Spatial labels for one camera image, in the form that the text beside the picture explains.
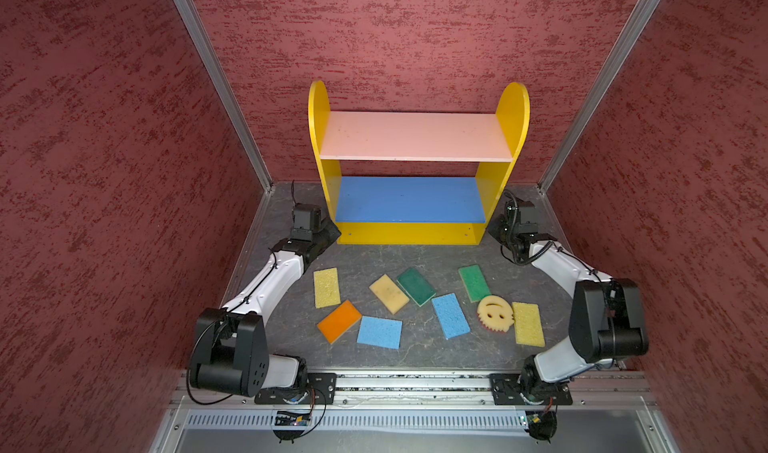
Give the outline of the tan orange-backed sponge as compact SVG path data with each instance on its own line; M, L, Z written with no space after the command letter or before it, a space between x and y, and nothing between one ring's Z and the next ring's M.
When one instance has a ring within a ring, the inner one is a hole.
M410 298L387 274L374 281L369 289L392 315L398 313L410 301Z

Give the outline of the dark green sponge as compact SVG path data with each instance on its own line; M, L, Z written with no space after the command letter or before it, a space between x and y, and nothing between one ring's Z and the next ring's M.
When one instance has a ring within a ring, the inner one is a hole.
M419 307L436 295L436 289L414 267L410 267L398 275L396 283Z

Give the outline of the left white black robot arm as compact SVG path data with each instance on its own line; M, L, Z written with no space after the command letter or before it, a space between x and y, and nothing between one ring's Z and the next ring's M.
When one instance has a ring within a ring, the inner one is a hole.
M233 299L197 319L186 387L254 398L275 390L291 398L309 390L306 361L272 354L266 324L288 290L340 236L324 220L316 229L294 228L271 249L264 267Z

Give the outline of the yellow sponge near right arm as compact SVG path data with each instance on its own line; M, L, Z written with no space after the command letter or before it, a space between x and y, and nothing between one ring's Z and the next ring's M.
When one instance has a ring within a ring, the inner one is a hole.
M546 341L537 304L513 302L516 343L523 346L543 348Z

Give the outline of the yellow sponge near left arm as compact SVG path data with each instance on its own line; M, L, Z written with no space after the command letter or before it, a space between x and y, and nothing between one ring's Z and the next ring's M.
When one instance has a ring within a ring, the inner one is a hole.
M341 303L338 270L329 268L313 273L315 307L326 308Z

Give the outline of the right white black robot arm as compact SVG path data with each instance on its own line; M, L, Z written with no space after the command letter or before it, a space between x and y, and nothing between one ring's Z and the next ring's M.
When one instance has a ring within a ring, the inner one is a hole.
M572 298L566 338L524 362L512 387L521 403L552 401L579 374L648 352L645 311L634 281L591 267L515 212L492 219L487 233L512 263L546 273Z

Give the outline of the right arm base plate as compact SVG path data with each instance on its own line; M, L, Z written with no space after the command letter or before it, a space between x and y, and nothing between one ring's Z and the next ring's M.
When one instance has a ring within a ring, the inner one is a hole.
M521 380L519 373L493 373L488 379L497 406L546 407L573 404L567 382L548 383L536 378Z

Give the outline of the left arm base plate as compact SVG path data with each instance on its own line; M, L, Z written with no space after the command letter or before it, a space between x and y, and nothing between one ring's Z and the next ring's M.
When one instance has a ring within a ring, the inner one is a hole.
M257 405L272 406L327 406L334 402L338 375L336 373L309 372L297 379L289 388L260 390L254 398Z

